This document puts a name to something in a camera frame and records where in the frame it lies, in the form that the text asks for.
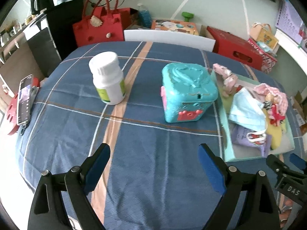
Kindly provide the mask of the red felt handbag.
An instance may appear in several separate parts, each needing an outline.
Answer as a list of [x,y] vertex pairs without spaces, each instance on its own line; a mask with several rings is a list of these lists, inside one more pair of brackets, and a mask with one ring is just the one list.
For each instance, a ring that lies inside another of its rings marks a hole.
[[118,9],[119,0],[105,0],[104,7],[95,4],[90,15],[86,15],[89,0],[86,0],[82,20],[73,24],[78,47],[102,42],[124,41],[124,30],[132,24],[131,10]]

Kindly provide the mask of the yellow handled gift box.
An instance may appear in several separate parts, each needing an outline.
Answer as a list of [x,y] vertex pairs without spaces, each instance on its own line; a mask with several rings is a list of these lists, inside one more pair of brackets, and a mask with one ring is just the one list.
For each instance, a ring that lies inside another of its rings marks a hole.
[[256,42],[265,43],[272,50],[279,42],[272,32],[271,26],[267,23],[255,22],[250,29],[249,36]]

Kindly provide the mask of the pink beige fuzzy sock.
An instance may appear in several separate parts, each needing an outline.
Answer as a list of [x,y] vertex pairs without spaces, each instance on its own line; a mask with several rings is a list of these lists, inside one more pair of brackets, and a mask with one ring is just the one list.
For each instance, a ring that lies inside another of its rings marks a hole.
[[238,77],[236,74],[234,74],[231,70],[226,68],[223,65],[220,65],[218,63],[213,64],[213,71],[221,76],[223,81],[223,91],[222,95],[223,97],[229,97],[230,95],[234,95],[236,92],[236,89],[238,87],[237,80]]

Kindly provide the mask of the white foam board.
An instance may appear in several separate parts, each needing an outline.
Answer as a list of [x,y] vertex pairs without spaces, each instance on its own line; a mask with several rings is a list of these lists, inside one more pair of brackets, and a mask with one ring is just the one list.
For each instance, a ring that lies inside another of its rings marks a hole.
[[159,30],[124,30],[124,39],[129,42],[154,42],[185,46],[212,52],[215,40],[198,35]]

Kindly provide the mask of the black white patterned sock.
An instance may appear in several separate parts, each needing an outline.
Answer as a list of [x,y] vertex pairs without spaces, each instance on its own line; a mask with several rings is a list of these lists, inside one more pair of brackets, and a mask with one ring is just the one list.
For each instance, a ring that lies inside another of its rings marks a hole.
[[266,109],[267,111],[271,110],[273,105],[274,104],[271,101],[263,102],[263,108]]

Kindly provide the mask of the red pipe cleaner ornament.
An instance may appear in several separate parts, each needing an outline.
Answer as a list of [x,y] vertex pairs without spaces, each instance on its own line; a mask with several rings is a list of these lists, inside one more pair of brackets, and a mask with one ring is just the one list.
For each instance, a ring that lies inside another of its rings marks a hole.
[[268,117],[270,119],[270,124],[274,126],[279,126],[280,123],[285,120],[285,116],[279,114],[275,104],[268,110]]

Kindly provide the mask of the blue plaid tablecloth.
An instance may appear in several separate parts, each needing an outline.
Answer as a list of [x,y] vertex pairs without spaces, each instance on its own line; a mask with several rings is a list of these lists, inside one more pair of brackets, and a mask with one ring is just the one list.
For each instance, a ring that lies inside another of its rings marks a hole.
[[[101,101],[88,65],[105,51],[118,55],[125,76],[126,99],[116,106]],[[18,165],[28,186],[37,187],[42,171],[67,172],[107,143],[111,158],[89,196],[107,229],[201,229],[220,195],[199,162],[198,146],[206,143],[219,155],[224,131],[216,104],[196,122],[165,121],[161,72],[171,62],[218,63],[281,87],[261,71],[184,46],[110,42],[78,48],[41,85],[30,124],[17,139]]]

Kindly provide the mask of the purple snack packet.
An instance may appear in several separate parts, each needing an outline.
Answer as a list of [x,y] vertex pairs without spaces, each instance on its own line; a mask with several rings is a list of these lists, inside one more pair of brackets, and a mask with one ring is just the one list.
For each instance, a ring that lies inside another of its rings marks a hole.
[[257,150],[262,157],[267,157],[271,149],[272,136],[264,131],[252,131],[240,125],[235,125],[231,135],[232,143]]

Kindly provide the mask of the yellow green sponge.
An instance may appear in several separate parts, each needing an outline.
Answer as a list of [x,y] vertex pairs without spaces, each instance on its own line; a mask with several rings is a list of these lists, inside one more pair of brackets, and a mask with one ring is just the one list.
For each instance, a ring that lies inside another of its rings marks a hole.
[[281,145],[281,139],[282,139],[282,129],[281,126],[275,126],[274,124],[271,124],[271,119],[269,118],[269,114],[266,109],[262,109],[265,117],[266,117],[266,123],[267,123],[267,130],[266,133],[270,136],[272,136],[272,142],[271,142],[271,148],[273,150],[277,149]]

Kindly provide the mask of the blue face mask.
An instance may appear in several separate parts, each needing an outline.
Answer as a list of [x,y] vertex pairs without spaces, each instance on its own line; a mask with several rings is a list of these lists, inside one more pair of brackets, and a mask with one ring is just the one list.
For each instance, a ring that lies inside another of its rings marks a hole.
[[243,87],[233,96],[228,119],[254,132],[265,133],[267,123],[262,109],[263,104]]

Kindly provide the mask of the red white patterned tin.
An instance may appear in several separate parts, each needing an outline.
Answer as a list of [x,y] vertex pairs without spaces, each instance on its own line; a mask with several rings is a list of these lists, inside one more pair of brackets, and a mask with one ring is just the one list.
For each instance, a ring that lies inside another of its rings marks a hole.
[[260,54],[262,57],[261,71],[268,74],[272,71],[275,64],[277,64],[277,59],[266,53],[252,38],[249,38],[247,42]]

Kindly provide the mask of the black appliance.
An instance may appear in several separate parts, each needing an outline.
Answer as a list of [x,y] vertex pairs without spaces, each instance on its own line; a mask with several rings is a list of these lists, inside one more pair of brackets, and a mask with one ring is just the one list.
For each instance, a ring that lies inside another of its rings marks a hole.
[[45,77],[77,49],[73,24],[81,21],[83,0],[30,0],[36,18],[24,29],[26,40]]

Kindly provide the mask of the white pill bottle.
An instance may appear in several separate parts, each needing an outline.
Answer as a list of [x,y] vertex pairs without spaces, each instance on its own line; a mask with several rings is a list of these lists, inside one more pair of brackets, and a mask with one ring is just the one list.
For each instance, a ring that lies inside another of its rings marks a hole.
[[112,51],[99,53],[89,61],[88,65],[100,99],[109,105],[122,102],[126,89],[118,55]]

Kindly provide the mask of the teal rimmed white tray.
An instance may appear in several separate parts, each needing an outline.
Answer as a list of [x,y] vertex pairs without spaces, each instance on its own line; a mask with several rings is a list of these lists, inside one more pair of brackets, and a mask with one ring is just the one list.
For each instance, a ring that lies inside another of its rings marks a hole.
[[211,78],[219,95],[216,101],[223,141],[220,156],[225,162],[266,158],[295,149],[283,102],[274,102],[277,89],[242,75],[228,80],[214,71]]

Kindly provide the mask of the pink white fuzzy sock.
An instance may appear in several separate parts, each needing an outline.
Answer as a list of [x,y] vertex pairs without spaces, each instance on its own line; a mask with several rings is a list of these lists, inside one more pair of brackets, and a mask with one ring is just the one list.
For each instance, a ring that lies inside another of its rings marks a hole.
[[253,90],[262,96],[271,95],[274,98],[274,104],[280,115],[285,116],[288,109],[288,100],[285,93],[281,92],[276,87],[271,87],[266,83],[256,85]]

